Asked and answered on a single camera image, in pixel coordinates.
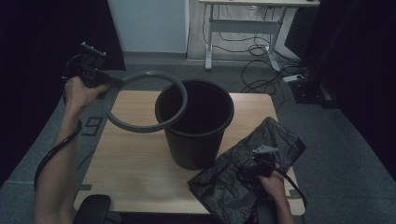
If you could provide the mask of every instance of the black chair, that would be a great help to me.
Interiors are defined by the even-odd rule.
[[[73,224],[104,224],[111,199],[107,195],[88,196],[79,207]],[[257,204],[258,224],[277,224],[276,204],[263,201]]]
[[[73,224],[104,224],[111,199],[107,195],[88,196],[79,207]]]

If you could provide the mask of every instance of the table top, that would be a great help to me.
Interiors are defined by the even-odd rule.
[[[273,7],[317,7],[319,0],[199,0],[200,3],[212,5],[253,5]]]
[[[121,91],[113,114],[135,125],[155,124],[155,101],[159,91]],[[276,119],[271,97],[256,93],[231,93],[234,117],[226,129],[219,155],[248,136],[266,117]],[[131,133],[108,121],[93,155],[83,185],[75,200],[78,209],[91,194],[111,197],[110,211],[208,214],[189,191],[188,181],[200,171],[179,167],[172,159],[164,131]],[[291,168],[288,172],[294,180]],[[290,196],[292,186],[286,181],[285,191],[294,215],[304,213],[301,198]]]

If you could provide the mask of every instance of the black plastic bag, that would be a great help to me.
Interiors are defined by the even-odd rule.
[[[256,165],[252,150],[265,145],[278,148],[286,173],[305,150],[304,143],[277,121],[266,118],[253,133],[220,155],[215,164],[189,181],[190,191],[202,205],[225,224],[246,223],[265,192],[257,179],[240,176],[241,167]]]

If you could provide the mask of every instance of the hand-held controller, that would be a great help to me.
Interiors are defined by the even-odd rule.
[[[246,165],[240,168],[240,175],[244,178],[254,179],[257,175],[270,176],[276,167],[277,148],[260,146],[253,149],[254,164]]]
[[[98,70],[105,62],[106,53],[88,46],[85,42],[81,46],[88,53],[76,55],[69,60],[65,68],[64,79],[79,76],[88,88],[95,88],[102,84],[110,83],[110,76]],[[105,93],[102,93],[98,98],[103,99],[104,96]]]

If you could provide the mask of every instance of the wrist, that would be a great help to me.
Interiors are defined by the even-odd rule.
[[[290,204],[286,197],[275,199],[276,208],[278,211],[289,211]]]
[[[78,119],[83,112],[83,108],[66,104],[64,116],[70,119]]]

